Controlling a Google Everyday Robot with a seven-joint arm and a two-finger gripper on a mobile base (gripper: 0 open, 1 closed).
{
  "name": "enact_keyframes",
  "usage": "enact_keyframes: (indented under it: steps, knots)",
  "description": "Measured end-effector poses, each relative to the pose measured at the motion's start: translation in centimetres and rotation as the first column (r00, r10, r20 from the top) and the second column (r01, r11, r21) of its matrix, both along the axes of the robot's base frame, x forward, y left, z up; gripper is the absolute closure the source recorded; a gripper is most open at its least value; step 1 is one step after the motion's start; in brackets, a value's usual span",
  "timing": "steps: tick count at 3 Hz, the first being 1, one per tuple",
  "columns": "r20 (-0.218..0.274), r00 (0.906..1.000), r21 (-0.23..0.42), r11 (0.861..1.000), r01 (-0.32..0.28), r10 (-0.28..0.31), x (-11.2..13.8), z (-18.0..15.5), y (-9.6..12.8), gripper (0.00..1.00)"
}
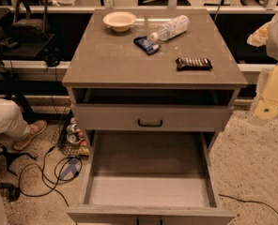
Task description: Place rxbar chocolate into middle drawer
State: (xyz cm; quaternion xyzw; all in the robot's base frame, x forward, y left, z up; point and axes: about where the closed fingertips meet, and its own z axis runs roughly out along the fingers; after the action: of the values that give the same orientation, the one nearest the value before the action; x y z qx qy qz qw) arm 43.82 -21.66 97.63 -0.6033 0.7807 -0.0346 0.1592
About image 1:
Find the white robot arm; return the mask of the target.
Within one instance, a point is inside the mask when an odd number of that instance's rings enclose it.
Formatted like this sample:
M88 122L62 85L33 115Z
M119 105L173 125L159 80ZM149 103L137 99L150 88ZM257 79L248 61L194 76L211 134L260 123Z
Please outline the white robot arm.
M256 84L256 96L250 108L249 122L268 124L278 114L278 12L247 39L252 46L266 46L268 57L277 61L274 68L263 68Z

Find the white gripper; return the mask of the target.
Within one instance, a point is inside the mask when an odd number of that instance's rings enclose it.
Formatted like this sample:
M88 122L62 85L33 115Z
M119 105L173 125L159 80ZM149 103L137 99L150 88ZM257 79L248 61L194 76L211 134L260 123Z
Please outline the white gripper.
M267 125L278 114L278 64L268 71L268 78L260 98L256 97L250 108L248 122L255 126Z

